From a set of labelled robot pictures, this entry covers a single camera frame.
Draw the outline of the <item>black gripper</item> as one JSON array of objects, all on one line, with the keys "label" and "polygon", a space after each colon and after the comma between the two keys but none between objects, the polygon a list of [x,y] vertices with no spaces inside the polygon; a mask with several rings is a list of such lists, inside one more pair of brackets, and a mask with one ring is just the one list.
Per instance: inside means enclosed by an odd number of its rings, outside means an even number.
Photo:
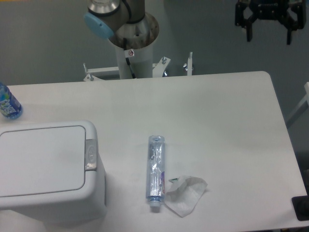
[{"label": "black gripper", "polygon": [[[288,10],[296,14],[293,19]],[[287,45],[292,32],[305,26],[305,2],[298,0],[239,0],[235,5],[235,25],[246,29],[246,39],[253,38],[253,23],[257,20],[277,20],[287,29]]]}]

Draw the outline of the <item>silver robot arm blue cap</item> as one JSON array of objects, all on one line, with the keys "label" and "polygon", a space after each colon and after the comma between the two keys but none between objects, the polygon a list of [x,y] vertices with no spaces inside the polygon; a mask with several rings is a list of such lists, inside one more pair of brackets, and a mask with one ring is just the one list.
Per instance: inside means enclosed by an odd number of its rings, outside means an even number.
[{"label": "silver robot arm blue cap", "polygon": [[[245,29],[251,41],[257,19],[278,21],[287,29],[287,44],[291,44],[292,32],[303,29],[307,21],[306,5],[304,0],[238,0],[235,25]],[[142,49],[158,37],[158,22],[146,13],[143,0],[90,0],[87,7],[87,27],[124,50]]]}]

